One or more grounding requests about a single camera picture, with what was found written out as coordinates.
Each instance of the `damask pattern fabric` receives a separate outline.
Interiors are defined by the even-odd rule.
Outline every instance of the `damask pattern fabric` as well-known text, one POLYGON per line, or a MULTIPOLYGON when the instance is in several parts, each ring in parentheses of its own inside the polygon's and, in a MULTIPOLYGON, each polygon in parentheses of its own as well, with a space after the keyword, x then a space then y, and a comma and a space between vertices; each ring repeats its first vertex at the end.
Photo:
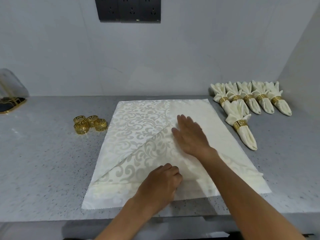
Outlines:
POLYGON ((254 190, 258 193, 270 192, 262 174, 207 99, 127 101, 119 102, 114 113, 98 157, 94 172, 96 177, 92 177, 82 208, 123 206, 150 171, 166 163, 178 166, 183 176, 175 200, 219 195, 199 161, 183 153, 175 144, 171 128, 176 126, 178 114, 191 116, 197 121, 222 160, 254 190), (116 151, 115 145, 121 144, 122 140, 126 140, 126 147, 120 146, 116 151))

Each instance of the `electrical outlet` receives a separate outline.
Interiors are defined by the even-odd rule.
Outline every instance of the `electrical outlet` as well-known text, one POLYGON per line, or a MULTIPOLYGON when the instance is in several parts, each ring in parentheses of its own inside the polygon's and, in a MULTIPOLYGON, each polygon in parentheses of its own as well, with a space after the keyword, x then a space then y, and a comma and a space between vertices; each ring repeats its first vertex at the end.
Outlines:
POLYGON ((95 0, 100 21, 119 21, 118 0, 95 0))
POLYGON ((161 21, 161 0, 139 0, 139 7, 141 21, 161 21))
POLYGON ((139 0, 118 0, 121 21, 140 21, 139 0))

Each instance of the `gray speckled countertop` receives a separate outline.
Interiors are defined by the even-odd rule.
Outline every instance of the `gray speckled countertop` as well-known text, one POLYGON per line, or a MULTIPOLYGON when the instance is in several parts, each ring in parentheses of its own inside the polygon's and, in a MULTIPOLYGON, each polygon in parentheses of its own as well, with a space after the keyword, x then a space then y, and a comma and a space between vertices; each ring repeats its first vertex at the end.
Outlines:
MULTIPOLYGON (((210 96, 31 97, 9 114, 0 114, 0 222, 114 218, 120 208, 82 210, 106 132, 77 135, 72 119, 98 115, 111 120, 118 101, 208 98, 224 121, 226 114, 210 96)), ((320 127, 291 106, 252 114, 250 129, 258 144, 248 149, 232 127, 273 193, 263 197, 281 213, 320 212, 320 127)), ((220 196, 175 201, 157 216, 226 215, 220 196)))

